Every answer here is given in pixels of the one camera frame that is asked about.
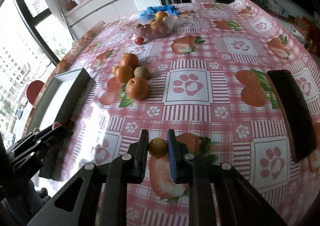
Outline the red cherry tomato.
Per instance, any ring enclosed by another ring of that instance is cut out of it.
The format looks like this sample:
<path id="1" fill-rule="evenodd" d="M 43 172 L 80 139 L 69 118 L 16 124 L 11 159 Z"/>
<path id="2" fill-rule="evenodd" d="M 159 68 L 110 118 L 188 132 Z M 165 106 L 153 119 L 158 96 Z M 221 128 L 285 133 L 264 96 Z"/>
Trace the red cherry tomato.
<path id="1" fill-rule="evenodd" d="M 62 126 L 62 124 L 60 123 L 60 122 L 54 122 L 53 124 L 52 124 L 52 130 L 54 130 L 54 129 L 56 129 L 57 127 L 60 127 L 60 126 Z"/>
<path id="2" fill-rule="evenodd" d="M 137 37 L 135 39 L 135 44 L 136 45 L 143 45 L 144 44 L 144 38 L 143 37 Z"/>

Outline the pink strawberry pattern tablecloth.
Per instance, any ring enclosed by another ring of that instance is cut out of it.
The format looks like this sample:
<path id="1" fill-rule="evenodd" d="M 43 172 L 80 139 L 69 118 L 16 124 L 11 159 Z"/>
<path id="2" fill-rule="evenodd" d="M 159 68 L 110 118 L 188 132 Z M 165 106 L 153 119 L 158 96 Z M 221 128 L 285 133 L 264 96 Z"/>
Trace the pink strawberry pattern tablecloth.
<path id="1" fill-rule="evenodd" d="M 72 137 L 40 185 L 54 195 L 84 164 L 109 163 L 141 131 L 165 138 L 173 129 L 194 154 L 231 163 L 288 225 L 297 225 L 319 193 L 318 154 L 294 162 L 285 121 L 266 79 L 291 72 L 313 123 L 319 124 L 319 67 L 299 41 L 249 0 L 178 4 L 173 31 L 135 44 L 138 14 L 100 22 L 54 70 L 84 68 L 95 85 L 76 105 Z M 124 53 L 147 67 L 148 96 L 130 99 L 114 68 Z"/>

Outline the greenish brown kiwi fruit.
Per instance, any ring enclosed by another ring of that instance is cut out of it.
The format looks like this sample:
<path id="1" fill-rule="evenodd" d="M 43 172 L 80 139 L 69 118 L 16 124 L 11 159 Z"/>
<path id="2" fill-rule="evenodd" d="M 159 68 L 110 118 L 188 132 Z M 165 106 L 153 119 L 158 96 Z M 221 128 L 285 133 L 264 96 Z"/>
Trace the greenish brown kiwi fruit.
<path id="1" fill-rule="evenodd" d="M 139 78 L 144 78 L 144 79 L 149 79 L 150 78 L 150 71 L 147 67 L 136 67 L 136 69 L 134 70 L 134 76 L 135 77 L 139 77 Z"/>

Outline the orange tangerine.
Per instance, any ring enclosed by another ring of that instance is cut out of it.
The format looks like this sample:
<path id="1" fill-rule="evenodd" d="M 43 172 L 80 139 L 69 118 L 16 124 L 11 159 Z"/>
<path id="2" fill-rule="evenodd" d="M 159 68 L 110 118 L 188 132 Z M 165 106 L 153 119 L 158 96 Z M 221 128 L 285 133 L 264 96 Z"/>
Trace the orange tangerine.
<path id="1" fill-rule="evenodd" d="M 115 78 L 121 83 L 127 83 L 134 77 L 133 69 L 128 65 L 116 66 L 113 73 Z"/>
<path id="2" fill-rule="evenodd" d="M 120 66 L 125 66 L 125 65 L 131 67 L 132 69 L 135 69 L 136 67 L 139 66 L 138 57 L 133 53 L 128 53 L 128 52 L 124 53 L 120 59 Z"/>
<path id="3" fill-rule="evenodd" d="M 130 99 L 142 100 L 145 99 L 150 91 L 149 84 L 146 79 L 134 77 L 129 80 L 125 87 L 126 95 Z"/>

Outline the small yellow kumquat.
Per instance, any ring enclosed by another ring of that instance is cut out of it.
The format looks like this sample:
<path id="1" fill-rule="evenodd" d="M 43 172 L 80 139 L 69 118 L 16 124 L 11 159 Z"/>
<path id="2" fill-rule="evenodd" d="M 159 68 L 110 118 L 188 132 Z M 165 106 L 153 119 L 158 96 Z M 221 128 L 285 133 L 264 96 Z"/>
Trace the small yellow kumquat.
<path id="1" fill-rule="evenodd" d="M 149 142 L 149 153 L 154 158 L 161 158 L 168 153 L 167 141 L 162 138 L 154 138 Z"/>

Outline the white rectangular tray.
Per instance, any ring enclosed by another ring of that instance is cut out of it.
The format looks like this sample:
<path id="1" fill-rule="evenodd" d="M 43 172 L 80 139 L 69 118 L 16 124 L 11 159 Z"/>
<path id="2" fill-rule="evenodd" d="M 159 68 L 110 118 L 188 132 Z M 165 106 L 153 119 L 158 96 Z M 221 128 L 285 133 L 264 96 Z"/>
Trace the white rectangular tray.
<path id="1" fill-rule="evenodd" d="M 31 117 L 27 133 L 43 130 L 54 122 L 64 124 L 78 103 L 85 102 L 95 80 L 86 69 L 71 70 L 53 77 Z"/>

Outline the white cabinet counter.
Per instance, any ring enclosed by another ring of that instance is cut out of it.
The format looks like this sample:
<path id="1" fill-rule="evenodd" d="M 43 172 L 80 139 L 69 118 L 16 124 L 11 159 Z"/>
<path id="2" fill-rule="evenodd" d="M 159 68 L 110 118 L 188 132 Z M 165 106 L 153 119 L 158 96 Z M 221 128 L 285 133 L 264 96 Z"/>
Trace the white cabinet counter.
<path id="1" fill-rule="evenodd" d="M 72 35 L 79 39 L 97 22 L 110 23 L 137 13 L 134 0 L 84 0 L 65 14 Z"/>

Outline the clear glass fruit bowl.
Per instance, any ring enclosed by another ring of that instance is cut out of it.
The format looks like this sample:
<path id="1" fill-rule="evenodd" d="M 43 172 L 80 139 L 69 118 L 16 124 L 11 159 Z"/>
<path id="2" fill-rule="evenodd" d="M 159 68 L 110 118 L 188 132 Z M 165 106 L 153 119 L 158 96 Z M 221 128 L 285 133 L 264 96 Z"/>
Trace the clear glass fruit bowl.
<path id="1" fill-rule="evenodd" d="M 168 35 L 174 28 L 175 19 L 167 13 L 161 21 L 155 19 L 155 15 L 145 15 L 131 22 L 129 27 L 138 37 L 144 39 L 157 39 Z"/>

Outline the orange fruit in bowl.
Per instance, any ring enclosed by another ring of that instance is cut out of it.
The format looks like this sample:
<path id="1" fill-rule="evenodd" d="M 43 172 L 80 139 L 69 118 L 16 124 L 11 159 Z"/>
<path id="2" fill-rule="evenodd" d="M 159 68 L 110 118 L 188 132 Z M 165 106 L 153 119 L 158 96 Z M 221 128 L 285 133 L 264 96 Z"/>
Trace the orange fruit in bowl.
<path id="1" fill-rule="evenodd" d="M 155 20 L 161 22 L 163 21 L 163 18 L 167 16 L 168 14 L 165 11 L 158 11 L 157 13 L 155 13 Z"/>

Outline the red plastic chair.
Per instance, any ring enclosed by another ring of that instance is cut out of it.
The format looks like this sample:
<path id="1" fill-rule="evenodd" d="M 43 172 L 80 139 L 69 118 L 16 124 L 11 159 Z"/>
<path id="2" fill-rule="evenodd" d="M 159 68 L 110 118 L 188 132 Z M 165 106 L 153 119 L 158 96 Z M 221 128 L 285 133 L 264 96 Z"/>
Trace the red plastic chair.
<path id="1" fill-rule="evenodd" d="M 31 82 L 26 90 L 27 100 L 30 104 L 34 104 L 37 96 L 39 95 L 41 89 L 44 86 L 44 82 L 40 80 L 35 80 Z"/>

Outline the small tan longan fruit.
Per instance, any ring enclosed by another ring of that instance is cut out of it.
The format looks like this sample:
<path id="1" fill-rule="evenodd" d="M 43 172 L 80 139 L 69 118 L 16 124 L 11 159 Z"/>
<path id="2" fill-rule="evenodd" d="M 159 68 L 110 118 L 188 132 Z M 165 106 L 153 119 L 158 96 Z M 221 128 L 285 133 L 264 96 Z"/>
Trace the small tan longan fruit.
<path id="1" fill-rule="evenodd" d="M 33 133 L 38 133 L 38 132 L 40 132 L 40 129 L 37 128 L 37 127 L 35 127 L 35 128 L 33 129 Z"/>

